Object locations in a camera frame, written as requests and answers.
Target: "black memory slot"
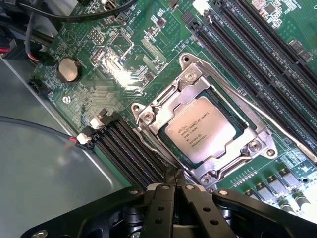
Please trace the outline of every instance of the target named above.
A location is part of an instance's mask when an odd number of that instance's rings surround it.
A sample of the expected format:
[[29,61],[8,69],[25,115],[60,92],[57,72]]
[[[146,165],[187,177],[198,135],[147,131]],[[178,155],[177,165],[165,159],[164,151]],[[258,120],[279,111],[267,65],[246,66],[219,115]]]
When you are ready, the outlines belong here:
[[283,128],[291,132],[299,141],[312,147],[310,142],[307,142],[295,128],[291,127],[285,118],[275,110],[274,103],[266,98],[247,78],[247,76],[229,59],[224,51],[211,39],[210,35],[205,31],[203,25],[195,20],[195,17],[186,12],[182,19],[187,24],[189,30],[196,36],[199,42],[208,50],[208,52],[222,65],[222,67],[236,80],[236,82],[245,90],[245,92],[255,101],[258,106],[271,118],[277,121]]
[[116,147],[112,146],[112,141],[109,138],[103,138],[98,141],[96,146],[107,156],[113,165],[124,175],[124,177],[134,186],[141,189],[147,188],[147,182],[144,181],[137,173],[135,173],[133,167],[126,161],[125,157],[118,157],[119,152]]
[[235,34],[237,34],[248,47],[255,52],[267,66],[269,66],[269,69],[284,84],[285,88],[300,100],[302,106],[304,106],[313,117],[317,118],[317,105],[303,87],[298,85],[290,73],[280,65],[280,62],[266,51],[257,38],[237,16],[232,14],[227,8],[224,8],[224,10],[220,12],[224,13],[223,18],[230,28],[235,31]]
[[148,160],[142,151],[140,151],[136,146],[134,146],[133,141],[128,138],[128,135],[120,135],[120,133],[115,130],[113,133],[117,136],[119,140],[128,139],[130,143],[125,145],[126,153],[129,154],[131,159],[139,165],[140,171],[144,172],[145,175],[148,175],[149,179],[152,179],[153,182],[163,179],[163,176],[159,173],[157,168]]
[[295,51],[274,31],[273,28],[259,15],[256,9],[245,0],[230,0],[243,14],[253,27],[261,34],[266,42],[273,47],[283,60],[294,69],[302,80],[317,94],[317,76],[303,63]]
[[130,138],[132,144],[136,148],[142,148],[140,153],[144,153],[144,157],[147,158],[147,162],[153,169],[158,171],[158,174],[162,175],[164,173],[164,169],[167,166],[167,162],[158,154],[153,153],[149,148],[147,148],[141,140],[136,136],[130,125],[128,125],[123,119],[119,119],[118,123],[115,124],[118,129],[124,131],[125,135]]
[[152,183],[163,182],[166,161],[150,151],[123,118],[113,115],[106,121],[92,135],[89,147],[98,146],[132,185],[144,191]]
[[245,54],[243,49],[235,42],[234,39],[232,39],[230,34],[222,27],[222,25],[218,21],[214,21],[208,26],[210,30],[212,30],[212,32],[215,33],[225,44],[225,46],[243,63],[244,67],[259,80],[270,96],[278,102],[282,108],[284,108],[284,111],[290,117],[293,117],[293,120],[301,125],[311,138],[317,138],[317,131],[315,127],[309,122],[305,115],[303,115],[300,110],[289,101],[286,95],[277,91],[276,88],[272,86],[272,79],[262,71],[262,68],[253,61],[250,55]]
[[103,139],[102,142],[98,141],[96,143],[96,146],[102,151],[103,154],[107,156],[110,162],[115,165],[115,167],[119,170],[121,174],[124,175],[124,177],[128,180],[130,184],[138,184],[138,187],[141,189],[146,188],[146,184],[139,180],[139,178],[135,174],[133,174],[132,170],[123,162],[122,158],[117,158],[113,156],[111,152],[112,150],[106,146],[107,142],[107,139]]
[[137,174],[138,178],[142,180],[144,183],[150,182],[153,183],[153,179],[150,177],[148,173],[146,173],[138,161],[131,155],[131,152],[128,150],[125,143],[122,143],[122,140],[116,137],[113,131],[108,132],[110,146],[115,152],[115,154],[120,158],[125,158],[125,162],[129,168],[133,171],[133,173]]

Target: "cpu socket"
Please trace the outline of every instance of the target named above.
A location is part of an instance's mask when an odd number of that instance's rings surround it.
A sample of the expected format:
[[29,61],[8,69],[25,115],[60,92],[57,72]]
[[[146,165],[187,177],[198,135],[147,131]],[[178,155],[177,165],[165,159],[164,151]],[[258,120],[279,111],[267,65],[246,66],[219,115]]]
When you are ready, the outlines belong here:
[[149,105],[134,103],[134,131],[145,146],[205,188],[255,157],[277,156],[272,133],[206,61],[179,57],[182,73]]

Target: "motherboard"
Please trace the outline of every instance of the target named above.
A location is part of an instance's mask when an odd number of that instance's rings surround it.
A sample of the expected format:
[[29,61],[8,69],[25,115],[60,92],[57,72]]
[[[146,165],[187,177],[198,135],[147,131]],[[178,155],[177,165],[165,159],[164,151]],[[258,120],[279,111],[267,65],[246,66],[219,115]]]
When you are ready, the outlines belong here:
[[[118,4],[91,0],[72,15]],[[210,193],[231,188],[311,220],[316,12],[305,0],[138,0],[65,24],[48,49],[56,64],[31,82],[127,185],[182,166]]]

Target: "gray metal panel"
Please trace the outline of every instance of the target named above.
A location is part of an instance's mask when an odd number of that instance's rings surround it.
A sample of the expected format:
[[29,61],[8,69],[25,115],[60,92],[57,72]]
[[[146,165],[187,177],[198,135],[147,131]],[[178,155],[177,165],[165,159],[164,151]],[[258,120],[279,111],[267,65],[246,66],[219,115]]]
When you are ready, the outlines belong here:
[[[11,62],[27,77],[32,67],[19,64]],[[1,60],[0,68],[0,115],[63,131]],[[87,157],[71,142],[0,123],[0,237],[17,238],[37,224],[121,188],[96,157]]]

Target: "capacitor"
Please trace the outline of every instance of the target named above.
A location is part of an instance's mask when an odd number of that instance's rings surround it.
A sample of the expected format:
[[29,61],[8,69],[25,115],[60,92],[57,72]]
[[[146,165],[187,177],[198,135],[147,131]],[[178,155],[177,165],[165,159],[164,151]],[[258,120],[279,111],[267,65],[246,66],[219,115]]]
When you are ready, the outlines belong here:
[[295,197],[295,201],[301,210],[307,210],[311,207],[309,200],[302,194],[299,194],[299,196]]
[[294,216],[296,216],[295,211],[293,210],[293,208],[291,207],[291,205],[289,205],[288,203],[284,203],[282,205],[280,205],[281,210],[288,212]]

